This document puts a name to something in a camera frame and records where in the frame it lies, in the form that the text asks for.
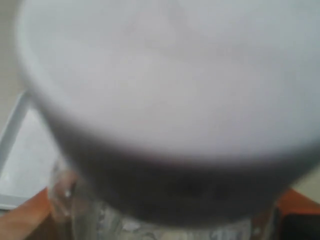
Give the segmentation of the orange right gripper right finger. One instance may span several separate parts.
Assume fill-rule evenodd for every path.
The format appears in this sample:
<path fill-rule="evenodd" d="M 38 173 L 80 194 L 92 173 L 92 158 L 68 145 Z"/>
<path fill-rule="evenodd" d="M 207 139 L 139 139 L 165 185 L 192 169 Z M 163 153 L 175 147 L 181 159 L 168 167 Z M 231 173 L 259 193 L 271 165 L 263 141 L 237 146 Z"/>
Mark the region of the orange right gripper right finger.
<path fill-rule="evenodd" d="M 318 240 L 320 238 L 320 204 L 288 190 L 277 201 L 277 240 Z"/>

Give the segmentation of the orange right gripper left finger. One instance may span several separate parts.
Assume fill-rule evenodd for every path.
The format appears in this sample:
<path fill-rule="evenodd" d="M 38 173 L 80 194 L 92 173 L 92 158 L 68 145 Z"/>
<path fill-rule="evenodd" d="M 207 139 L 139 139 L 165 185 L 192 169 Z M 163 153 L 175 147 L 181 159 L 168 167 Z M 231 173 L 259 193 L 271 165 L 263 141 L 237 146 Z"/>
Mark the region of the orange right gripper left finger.
<path fill-rule="evenodd" d="M 0 238 L 2 240 L 58 240 L 60 238 L 51 215 L 46 188 L 0 217 Z"/>

